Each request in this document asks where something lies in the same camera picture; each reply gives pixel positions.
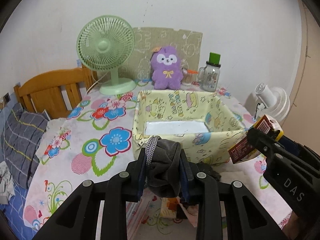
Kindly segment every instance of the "plush toy eye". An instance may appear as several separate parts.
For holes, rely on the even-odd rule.
[[[172,63],[176,63],[176,62],[177,62],[177,56],[174,55],[174,54],[171,54],[171,55],[169,56],[169,59],[171,60]]]
[[[164,60],[165,60],[165,55],[159,54],[159,55],[157,56],[157,62],[158,62],[158,63],[162,63]]]

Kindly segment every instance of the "yellow bow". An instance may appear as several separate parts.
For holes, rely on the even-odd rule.
[[[173,73],[174,73],[173,70],[170,70],[170,71],[165,70],[163,72],[163,74],[167,75],[165,78],[172,78],[171,74]]]

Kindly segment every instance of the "screw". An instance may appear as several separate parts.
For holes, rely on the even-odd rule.
[[[282,155],[280,155],[279,153],[276,153],[276,156],[279,158],[279,159],[282,159]]]
[[[234,181],[233,182],[233,186],[235,186],[235,187],[242,187],[242,183],[240,182],[240,181]]]
[[[197,173],[197,177],[198,177],[199,179],[204,179],[206,176],[207,176],[207,175],[206,175],[204,172],[198,172],[198,173]]]
[[[126,177],[129,176],[129,173],[127,173],[126,171],[121,171],[121,172],[119,173],[119,176],[120,176],[120,178],[126,178]]]
[[[84,187],[89,187],[91,184],[92,184],[92,181],[89,180],[89,179],[87,179],[87,180],[85,180],[84,182],[82,182],[82,185],[83,185]]]

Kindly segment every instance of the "small white fan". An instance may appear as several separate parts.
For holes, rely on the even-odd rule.
[[[261,109],[259,116],[268,114],[278,122],[287,116],[290,109],[290,99],[283,88],[272,87],[270,89],[266,84],[261,83],[256,87],[255,92],[265,106]]]

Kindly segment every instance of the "tablecloth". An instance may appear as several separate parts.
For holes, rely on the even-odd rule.
[[[30,185],[24,209],[27,226],[39,229],[72,191],[84,180],[95,183],[110,179],[125,170],[133,161],[131,136],[137,94],[150,90],[149,80],[137,82],[137,87],[118,96],[104,96],[95,90],[71,112],[70,116],[47,147],[41,164]],[[185,90],[200,90],[197,82]],[[225,88],[215,92],[246,128],[254,118]],[[243,171],[252,185],[252,193],[277,223],[290,213],[289,206],[264,180],[264,157],[233,165],[231,162],[213,167],[222,171]],[[170,238],[194,239],[196,229],[187,220],[170,220],[159,216],[161,200],[154,196],[136,239]]]

